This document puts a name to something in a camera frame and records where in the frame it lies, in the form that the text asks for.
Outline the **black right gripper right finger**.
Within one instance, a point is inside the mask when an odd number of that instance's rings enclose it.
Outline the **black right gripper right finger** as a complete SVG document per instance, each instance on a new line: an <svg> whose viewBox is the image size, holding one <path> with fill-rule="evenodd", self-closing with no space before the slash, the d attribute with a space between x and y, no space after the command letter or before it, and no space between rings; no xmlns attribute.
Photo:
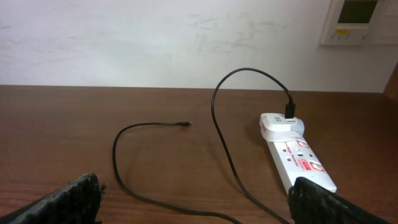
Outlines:
<svg viewBox="0 0 398 224"><path fill-rule="evenodd" d="M388 224L304 177L289 189L288 204L296 224Z"/></svg>

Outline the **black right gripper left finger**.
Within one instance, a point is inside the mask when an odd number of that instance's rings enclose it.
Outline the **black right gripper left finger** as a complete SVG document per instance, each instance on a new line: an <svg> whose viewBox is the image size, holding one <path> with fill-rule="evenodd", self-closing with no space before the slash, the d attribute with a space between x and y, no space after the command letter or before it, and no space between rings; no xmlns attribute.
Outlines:
<svg viewBox="0 0 398 224"><path fill-rule="evenodd" d="M105 194L95 174L85 174L64 187L1 217L1 224L95 224Z"/></svg>

